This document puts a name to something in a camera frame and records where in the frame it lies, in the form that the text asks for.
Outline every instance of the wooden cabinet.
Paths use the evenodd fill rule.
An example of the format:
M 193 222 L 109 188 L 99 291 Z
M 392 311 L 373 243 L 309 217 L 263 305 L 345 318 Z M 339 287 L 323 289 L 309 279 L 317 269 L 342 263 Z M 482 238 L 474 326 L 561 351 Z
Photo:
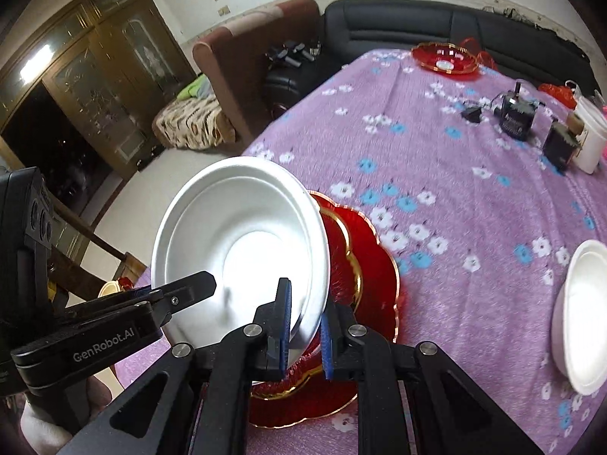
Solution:
M 152 0 L 76 0 L 43 27 L 2 74 L 0 132 L 42 81 L 78 132 L 129 179 L 158 143 L 154 117 L 193 80 L 192 68 Z
M 43 75 L 74 127 L 123 178 L 149 155 L 151 124 L 138 91 L 111 63 L 95 32 L 66 51 Z

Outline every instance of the white bowl on table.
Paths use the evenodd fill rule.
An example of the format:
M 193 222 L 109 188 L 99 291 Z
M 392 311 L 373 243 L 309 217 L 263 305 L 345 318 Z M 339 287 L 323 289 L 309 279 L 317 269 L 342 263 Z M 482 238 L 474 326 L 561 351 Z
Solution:
M 308 347 L 329 292 L 329 246 L 319 207 L 303 185 L 270 161 L 239 157 L 196 174 L 171 202 L 154 243 L 152 286 L 207 270 L 215 295 L 164 327 L 172 344 L 220 342 L 292 284 L 289 366 Z
M 588 240 L 571 258 L 552 315 L 552 356 L 582 395 L 607 379 L 607 247 Z

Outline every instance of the black leather sofa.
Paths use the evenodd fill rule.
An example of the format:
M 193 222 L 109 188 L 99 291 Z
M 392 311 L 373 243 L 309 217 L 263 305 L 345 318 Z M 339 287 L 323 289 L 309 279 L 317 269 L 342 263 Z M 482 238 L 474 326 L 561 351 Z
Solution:
M 573 80 L 584 93 L 600 90 L 588 56 L 573 42 L 483 10 L 421 0 L 338 0 L 327 7 L 320 27 L 317 63 L 268 73 L 263 95 L 271 110 L 291 107 L 367 51 L 411 49 L 422 42 L 457 44 L 465 38 L 476 38 L 509 77 L 535 86 Z

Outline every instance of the floral tablecloth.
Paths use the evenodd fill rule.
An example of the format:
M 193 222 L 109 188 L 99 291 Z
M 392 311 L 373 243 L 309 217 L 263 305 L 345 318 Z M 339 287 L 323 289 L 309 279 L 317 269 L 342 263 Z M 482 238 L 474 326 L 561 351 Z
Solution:
M 406 290 L 398 342 L 438 343 L 545 452 L 565 455 L 605 396 L 572 390 L 550 355 L 550 320 L 571 254 L 606 241 L 605 167 L 559 174 L 541 153 L 543 100 L 529 142 L 484 113 L 514 80 L 482 68 L 474 82 L 421 69 L 407 51 L 357 59 L 270 125 L 245 152 L 286 167 L 303 185 L 362 210 L 398 263 Z M 162 351 L 116 366 L 131 382 Z M 250 454 L 357 453 L 357 406 L 283 430 L 251 428 Z

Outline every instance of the red glass plate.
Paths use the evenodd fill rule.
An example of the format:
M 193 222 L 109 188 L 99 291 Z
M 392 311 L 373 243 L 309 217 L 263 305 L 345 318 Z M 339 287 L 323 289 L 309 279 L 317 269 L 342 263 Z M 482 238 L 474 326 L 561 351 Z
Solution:
M 449 43 L 422 43 L 411 50 L 411 55 L 424 68 L 450 75 L 476 71 L 476 57 L 464 48 Z
M 400 286 L 396 262 L 379 244 L 373 225 L 363 214 L 339 206 L 321 193 L 311 191 L 311 194 L 322 208 L 339 215 L 350 234 L 351 248 L 362 272 L 363 288 L 356 310 L 358 322 L 380 332 L 389 340 L 396 340 L 396 302 Z M 317 337 L 313 346 L 318 347 Z M 322 369 L 318 367 L 309 373 L 305 382 L 283 397 L 269 400 L 252 397 L 249 421 L 265 428 L 292 426 L 306 419 L 338 412 L 354 400 L 356 393 L 356 383 L 326 381 Z
M 344 221 L 332 210 L 321 207 L 322 222 L 327 232 L 331 273 L 329 293 L 337 303 L 354 303 L 355 309 L 360 302 L 362 275 L 360 265 L 351 250 L 351 237 Z M 286 372 L 282 381 L 259 383 L 251 389 L 253 397 L 275 400 L 292 394 L 300 388 L 310 376 L 322 370 L 321 341 L 317 333 L 301 357 Z

